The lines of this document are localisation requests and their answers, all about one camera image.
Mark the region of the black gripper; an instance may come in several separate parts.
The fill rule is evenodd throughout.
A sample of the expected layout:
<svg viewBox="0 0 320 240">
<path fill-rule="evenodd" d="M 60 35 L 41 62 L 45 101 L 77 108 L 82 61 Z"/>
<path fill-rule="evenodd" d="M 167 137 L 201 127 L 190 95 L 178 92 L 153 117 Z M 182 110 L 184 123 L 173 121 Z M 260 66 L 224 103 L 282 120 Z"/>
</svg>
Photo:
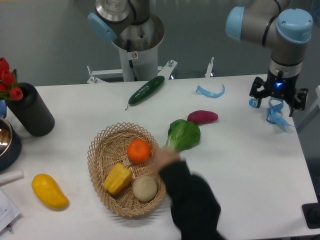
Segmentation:
<svg viewBox="0 0 320 240">
<path fill-rule="evenodd" d="M 249 95 L 256 100 L 257 108 L 261 106 L 262 99 L 266 97 L 273 97 L 290 102 L 289 117 L 292 117 L 295 110 L 303 111 L 305 109 L 309 93 L 308 88 L 296 90 L 298 76 L 299 74 L 286 77 L 282 70 L 274 74 L 269 69 L 266 81 L 258 76 L 254 79 Z"/>
</svg>

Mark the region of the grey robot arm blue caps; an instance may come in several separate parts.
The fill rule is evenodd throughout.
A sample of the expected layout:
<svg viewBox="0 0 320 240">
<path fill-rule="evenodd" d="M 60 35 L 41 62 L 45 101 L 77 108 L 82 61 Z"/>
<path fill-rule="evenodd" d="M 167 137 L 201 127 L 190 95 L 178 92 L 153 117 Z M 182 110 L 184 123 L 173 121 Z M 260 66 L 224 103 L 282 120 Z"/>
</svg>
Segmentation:
<svg viewBox="0 0 320 240">
<path fill-rule="evenodd" d="M 234 7 L 226 20 L 226 34 L 238 41 L 258 44 L 271 50 L 267 78 L 256 77 L 249 95 L 261 105 L 262 99 L 283 100 L 290 108 L 304 110 L 308 89 L 296 88 L 313 18 L 300 8 L 288 8 L 288 0 L 255 0 L 249 7 Z"/>
</svg>

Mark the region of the black sleeved forearm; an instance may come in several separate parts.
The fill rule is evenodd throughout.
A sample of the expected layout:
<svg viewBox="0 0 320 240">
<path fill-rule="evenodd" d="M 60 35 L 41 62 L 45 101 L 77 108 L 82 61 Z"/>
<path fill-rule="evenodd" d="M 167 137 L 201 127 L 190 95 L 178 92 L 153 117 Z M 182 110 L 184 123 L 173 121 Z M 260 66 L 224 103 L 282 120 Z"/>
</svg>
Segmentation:
<svg viewBox="0 0 320 240">
<path fill-rule="evenodd" d="M 159 171 L 171 198 L 171 216 L 183 240 L 222 240 L 217 230 L 221 207 L 210 186 L 191 174 L 185 161 Z"/>
</svg>

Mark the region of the person's hand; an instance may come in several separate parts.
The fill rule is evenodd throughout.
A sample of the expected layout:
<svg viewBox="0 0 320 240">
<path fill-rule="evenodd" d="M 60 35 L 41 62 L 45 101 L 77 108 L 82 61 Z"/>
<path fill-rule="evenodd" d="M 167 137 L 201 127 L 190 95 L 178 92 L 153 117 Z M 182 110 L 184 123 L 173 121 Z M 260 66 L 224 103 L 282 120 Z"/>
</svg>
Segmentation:
<svg viewBox="0 0 320 240">
<path fill-rule="evenodd" d="M 164 167 L 179 162 L 181 155 L 178 151 L 173 151 L 168 148 L 158 149 L 154 154 L 153 171 L 159 173 Z"/>
</svg>

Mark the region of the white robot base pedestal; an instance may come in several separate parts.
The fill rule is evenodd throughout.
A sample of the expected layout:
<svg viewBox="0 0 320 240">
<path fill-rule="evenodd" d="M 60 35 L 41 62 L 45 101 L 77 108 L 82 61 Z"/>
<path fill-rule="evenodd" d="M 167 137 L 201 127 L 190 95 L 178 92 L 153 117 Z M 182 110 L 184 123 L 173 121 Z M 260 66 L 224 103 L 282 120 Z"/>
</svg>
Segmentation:
<svg viewBox="0 0 320 240">
<path fill-rule="evenodd" d="M 118 49 L 123 80 L 149 81 L 158 75 L 158 47 L 165 28 L 148 0 L 97 0 L 87 21 Z"/>
</svg>

